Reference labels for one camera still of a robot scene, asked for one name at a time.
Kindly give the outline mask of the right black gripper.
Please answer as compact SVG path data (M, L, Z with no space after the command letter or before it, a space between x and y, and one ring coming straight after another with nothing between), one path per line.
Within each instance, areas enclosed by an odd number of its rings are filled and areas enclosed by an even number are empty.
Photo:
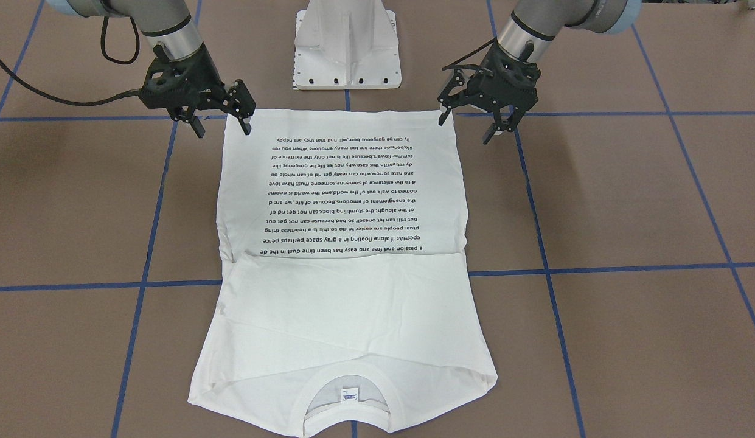
M226 92L205 45L191 56L172 61L165 48L155 45L156 58L147 69L140 100L151 109L165 108L171 117L185 116L197 138L204 139L206 130L196 110L222 110L234 116L245 135L251 133L250 117L257 104L243 80L236 80Z

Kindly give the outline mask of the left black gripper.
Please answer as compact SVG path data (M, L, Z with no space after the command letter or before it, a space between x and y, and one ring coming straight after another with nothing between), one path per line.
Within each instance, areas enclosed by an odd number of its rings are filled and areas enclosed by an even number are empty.
M513 133L525 113L538 102L536 82L541 71L533 62L510 57L504 50L489 50L474 75L469 78L463 67L445 67L452 73L438 96L441 116L438 124L446 122L453 108L473 105L492 112L493 122L483 135L488 144L494 136ZM501 109L508 106L508 117Z

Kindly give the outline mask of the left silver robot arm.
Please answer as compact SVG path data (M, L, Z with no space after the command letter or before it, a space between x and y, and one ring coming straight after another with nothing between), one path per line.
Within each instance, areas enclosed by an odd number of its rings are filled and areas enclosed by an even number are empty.
M480 64L465 64L469 55L448 64L451 76L438 96L446 122L453 108L471 105L491 112L493 122L483 143L513 132L538 102L537 61L564 27L594 33L619 33L641 11L641 1L519 1L501 33L473 50L487 50Z

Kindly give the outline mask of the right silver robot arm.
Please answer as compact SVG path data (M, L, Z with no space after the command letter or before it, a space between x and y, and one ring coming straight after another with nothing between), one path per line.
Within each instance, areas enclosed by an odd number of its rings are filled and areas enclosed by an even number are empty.
M256 110L246 85L236 80L226 88L183 1L49 1L52 8L71 16L133 19L147 37L155 60L136 95L151 109L164 108L183 121L198 137L204 127L197 110L219 110L234 116L249 135L249 118Z

